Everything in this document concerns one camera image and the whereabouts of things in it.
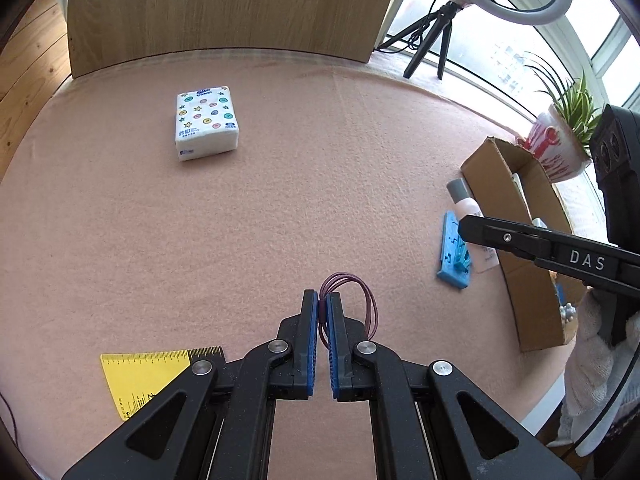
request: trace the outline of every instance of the yellow triangle ruler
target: yellow triangle ruler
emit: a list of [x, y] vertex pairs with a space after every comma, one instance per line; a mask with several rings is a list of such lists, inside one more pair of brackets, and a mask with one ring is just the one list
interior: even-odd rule
[[172, 352], [102, 354], [100, 361], [120, 418], [127, 420], [187, 366], [204, 356], [222, 355], [222, 348], [209, 346]]

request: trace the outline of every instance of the gray bottle cap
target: gray bottle cap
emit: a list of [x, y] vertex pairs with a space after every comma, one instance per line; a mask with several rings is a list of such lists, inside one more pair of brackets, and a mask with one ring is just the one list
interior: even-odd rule
[[447, 184], [447, 190], [453, 199], [453, 203], [457, 204], [465, 198], [471, 197], [471, 192], [466, 186], [464, 178], [455, 178]]

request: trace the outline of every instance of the white towel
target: white towel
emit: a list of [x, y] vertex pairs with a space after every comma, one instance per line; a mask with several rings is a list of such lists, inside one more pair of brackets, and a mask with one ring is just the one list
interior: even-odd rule
[[591, 289], [582, 298], [577, 315], [575, 346], [564, 372], [569, 416], [578, 416], [603, 403], [613, 366], [612, 351], [598, 335], [602, 323], [600, 305]]
[[[597, 335], [600, 306], [588, 291], [578, 308], [578, 333], [564, 372], [566, 397], [558, 438], [549, 447], [575, 442], [593, 423], [616, 390], [640, 341], [640, 312], [626, 322], [626, 338], [610, 350]], [[602, 377], [607, 375], [605, 383]], [[630, 413], [640, 399], [640, 365], [636, 365], [616, 402], [575, 452], [586, 456], [602, 442], [611, 425]]]

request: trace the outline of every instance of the potted plant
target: potted plant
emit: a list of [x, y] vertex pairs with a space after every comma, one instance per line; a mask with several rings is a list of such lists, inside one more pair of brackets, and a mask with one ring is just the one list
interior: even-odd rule
[[589, 140], [600, 120], [587, 89], [584, 72], [573, 82], [563, 80], [544, 59], [525, 65], [538, 76], [553, 100], [520, 144], [540, 161], [549, 180], [562, 182], [581, 174], [591, 163]]

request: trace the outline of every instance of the black tripod leg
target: black tripod leg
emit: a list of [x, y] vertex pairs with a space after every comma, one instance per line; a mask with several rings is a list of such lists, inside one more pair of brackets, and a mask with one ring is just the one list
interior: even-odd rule
[[409, 79], [414, 74], [415, 69], [418, 68], [418, 65], [420, 65], [420, 62], [424, 59], [424, 56], [427, 55], [429, 49], [438, 39], [438, 36], [442, 32], [442, 29], [450, 24], [450, 18], [446, 18], [443, 15], [440, 15], [438, 17], [436, 22], [433, 24], [433, 27], [429, 29], [427, 36], [424, 38], [424, 41], [418, 47], [418, 50], [415, 51], [415, 54], [407, 65], [406, 70], [404, 70], [404, 74], [402, 75], [405, 78]]
[[420, 27], [422, 27], [423, 23], [426, 26], [428, 26], [433, 20], [436, 19], [437, 16], [438, 16], [437, 12], [432, 12], [431, 14], [428, 14], [427, 16], [423, 16], [417, 22], [413, 22], [408, 27], [405, 27], [403, 30], [398, 32], [396, 35], [394, 35], [393, 37], [391, 37], [388, 40], [386, 40], [384, 43], [380, 43], [380, 45], [378, 46], [378, 49], [387, 48], [387, 47], [393, 45], [396, 41], [402, 40], [402, 38], [404, 38], [405, 36], [408, 36], [414, 30], [418, 30]]
[[442, 81], [444, 74], [444, 64], [447, 62], [447, 54], [449, 53], [449, 43], [451, 42], [451, 30], [453, 24], [449, 22], [442, 31], [442, 43], [440, 44], [440, 59], [438, 60], [438, 79]]

